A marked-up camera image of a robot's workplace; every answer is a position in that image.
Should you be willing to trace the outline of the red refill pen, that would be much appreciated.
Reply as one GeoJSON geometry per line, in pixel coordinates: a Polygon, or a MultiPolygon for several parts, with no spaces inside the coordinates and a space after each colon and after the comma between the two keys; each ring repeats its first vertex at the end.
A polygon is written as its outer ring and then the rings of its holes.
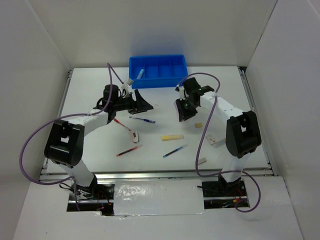
{"type": "Polygon", "coordinates": [[[123,152],[118,153],[116,156],[117,156],[117,157],[120,157],[120,156],[122,156],[122,155],[125,155],[125,154],[127,154],[127,153],[130,153],[130,152],[135,151],[135,150],[137,150],[137,149],[140,149],[140,148],[142,148],[142,147],[143,147],[142,144],[136,145],[136,146],[134,146],[134,147],[132,147],[132,148],[130,148],[130,149],[128,149],[128,150],[125,150],[125,151],[123,151],[123,152]]]}

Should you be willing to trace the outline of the pink white eraser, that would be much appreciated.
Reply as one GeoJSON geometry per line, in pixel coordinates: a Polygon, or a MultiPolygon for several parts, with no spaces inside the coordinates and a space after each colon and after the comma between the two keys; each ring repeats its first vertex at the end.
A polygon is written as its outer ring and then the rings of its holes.
{"type": "Polygon", "coordinates": [[[130,131],[130,137],[133,143],[137,144],[139,142],[139,135],[137,131],[130,131]]]}

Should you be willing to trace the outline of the orange highlighter marker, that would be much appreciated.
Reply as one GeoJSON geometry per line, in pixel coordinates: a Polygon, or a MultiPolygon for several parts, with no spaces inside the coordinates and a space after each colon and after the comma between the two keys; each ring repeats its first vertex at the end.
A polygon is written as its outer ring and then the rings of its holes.
{"type": "Polygon", "coordinates": [[[223,146],[223,145],[225,144],[225,142],[226,142],[226,139],[223,138],[223,139],[220,139],[220,140],[216,141],[213,146],[214,146],[215,148],[218,148],[218,147],[220,147],[220,146],[223,146]]]}

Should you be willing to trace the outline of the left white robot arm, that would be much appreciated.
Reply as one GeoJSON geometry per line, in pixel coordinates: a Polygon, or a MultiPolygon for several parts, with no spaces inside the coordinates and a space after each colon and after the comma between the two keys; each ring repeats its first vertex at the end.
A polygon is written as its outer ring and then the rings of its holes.
{"type": "Polygon", "coordinates": [[[83,161],[85,137],[111,123],[117,112],[128,111],[135,115],[154,109],[137,89],[133,93],[123,92],[125,95],[120,95],[117,85],[108,84],[104,87],[103,97],[90,113],[70,120],[55,120],[44,148],[44,156],[75,179],[74,185],[88,200],[97,197],[99,185],[97,177],[83,161]]]}

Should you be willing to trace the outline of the white red eraser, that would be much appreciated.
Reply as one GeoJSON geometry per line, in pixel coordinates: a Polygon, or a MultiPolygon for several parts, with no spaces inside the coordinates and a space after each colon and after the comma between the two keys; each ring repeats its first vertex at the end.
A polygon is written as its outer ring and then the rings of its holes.
{"type": "Polygon", "coordinates": [[[215,140],[215,138],[214,138],[212,135],[210,135],[210,134],[206,135],[205,138],[206,138],[206,140],[208,141],[208,143],[209,143],[211,146],[213,146],[214,144],[217,143],[216,140],[215,140]]]}

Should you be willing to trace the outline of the grey white eraser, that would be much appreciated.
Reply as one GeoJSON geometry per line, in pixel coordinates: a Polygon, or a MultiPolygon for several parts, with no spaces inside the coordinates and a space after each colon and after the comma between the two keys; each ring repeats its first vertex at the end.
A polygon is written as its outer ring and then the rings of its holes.
{"type": "Polygon", "coordinates": [[[199,166],[199,165],[204,164],[204,163],[206,163],[206,162],[207,162],[206,158],[205,158],[205,157],[202,157],[202,158],[200,158],[200,159],[198,160],[197,165],[199,166]]]}

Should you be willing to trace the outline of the red pen with clear cap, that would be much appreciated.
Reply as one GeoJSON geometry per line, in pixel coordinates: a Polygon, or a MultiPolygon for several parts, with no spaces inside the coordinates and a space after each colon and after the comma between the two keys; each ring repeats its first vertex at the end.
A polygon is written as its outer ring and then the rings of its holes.
{"type": "Polygon", "coordinates": [[[119,120],[117,120],[116,118],[113,119],[117,124],[121,125],[122,127],[124,127],[126,130],[128,131],[132,131],[129,127],[125,126],[123,123],[121,123],[119,120]]]}

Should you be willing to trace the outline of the small tan eraser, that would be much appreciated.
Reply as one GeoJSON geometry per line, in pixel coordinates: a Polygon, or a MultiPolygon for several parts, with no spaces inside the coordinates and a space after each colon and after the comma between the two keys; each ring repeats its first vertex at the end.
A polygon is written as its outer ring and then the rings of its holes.
{"type": "Polygon", "coordinates": [[[202,123],[196,123],[196,124],[195,124],[195,127],[196,127],[196,128],[201,128],[202,126],[203,126],[202,123]]]}

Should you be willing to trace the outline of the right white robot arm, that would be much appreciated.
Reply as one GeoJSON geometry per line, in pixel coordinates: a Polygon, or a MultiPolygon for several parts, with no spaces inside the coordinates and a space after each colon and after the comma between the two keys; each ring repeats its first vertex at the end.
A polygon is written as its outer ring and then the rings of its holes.
{"type": "Polygon", "coordinates": [[[218,192],[223,196],[230,196],[241,181],[248,158],[262,144],[262,138],[257,115],[251,110],[243,111],[236,108],[220,97],[221,82],[216,76],[213,79],[217,82],[217,88],[209,85],[200,86],[194,74],[183,78],[175,87],[176,92],[179,93],[175,106],[180,122],[194,117],[199,107],[209,110],[195,155],[195,171],[200,177],[204,177],[199,170],[200,153],[210,121],[213,116],[216,116],[225,124],[224,144],[231,162],[229,166],[217,173],[216,177],[218,192]]]}

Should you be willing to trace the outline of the blue refill pen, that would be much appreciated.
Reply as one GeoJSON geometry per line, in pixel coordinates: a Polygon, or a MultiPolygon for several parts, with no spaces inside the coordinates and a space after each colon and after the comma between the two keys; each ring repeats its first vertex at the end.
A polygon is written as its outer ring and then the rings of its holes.
{"type": "Polygon", "coordinates": [[[180,146],[180,147],[178,147],[178,148],[176,148],[176,149],[174,149],[174,150],[166,153],[166,154],[163,155],[162,157],[163,157],[163,158],[167,158],[168,156],[170,156],[170,155],[172,155],[172,154],[174,154],[174,153],[176,153],[176,152],[178,152],[178,151],[181,151],[182,149],[186,148],[187,146],[188,146],[188,144],[184,144],[184,145],[182,145],[182,146],[180,146]]]}

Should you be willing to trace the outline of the blue divided plastic bin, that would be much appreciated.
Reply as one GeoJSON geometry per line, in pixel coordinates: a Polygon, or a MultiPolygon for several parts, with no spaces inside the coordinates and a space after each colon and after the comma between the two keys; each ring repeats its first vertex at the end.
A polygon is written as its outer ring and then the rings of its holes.
{"type": "Polygon", "coordinates": [[[129,78],[133,80],[133,89],[175,87],[187,75],[183,54],[132,56],[129,59],[129,78]],[[144,69],[144,74],[137,79],[141,69],[144,69]]]}

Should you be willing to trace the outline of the blue ballpoint pen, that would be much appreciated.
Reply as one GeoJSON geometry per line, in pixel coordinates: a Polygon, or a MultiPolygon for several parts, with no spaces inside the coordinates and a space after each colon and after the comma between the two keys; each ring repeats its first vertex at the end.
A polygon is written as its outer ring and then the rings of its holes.
{"type": "Polygon", "coordinates": [[[134,117],[134,116],[129,116],[129,118],[130,119],[144,121],[144,122],[151,123],[151,124],[155,124],[156,123],[156,121],[150,120],[150,119],[146,119],[146,118],[140,118],[140,117],[134,117]]]}

